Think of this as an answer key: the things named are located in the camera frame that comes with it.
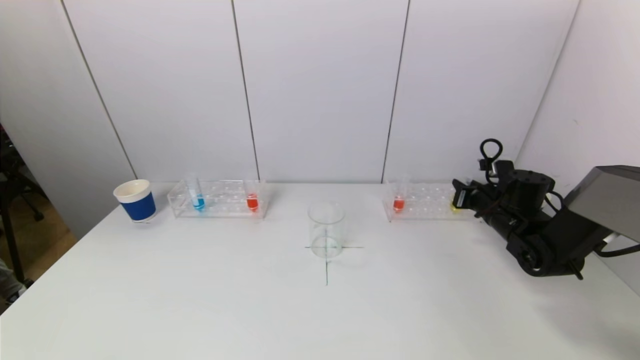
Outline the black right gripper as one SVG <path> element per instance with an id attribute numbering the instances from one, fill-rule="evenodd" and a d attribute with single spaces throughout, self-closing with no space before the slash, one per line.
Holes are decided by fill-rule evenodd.
<path id="1" fill-rule="evenodd" d="M 453 178 L 455 195 L 453 207 L 473 211 L 476 219 L 489 219 L 500 215 L 500 196 L 494 186 L 463 186 L 463 182 Z"/>

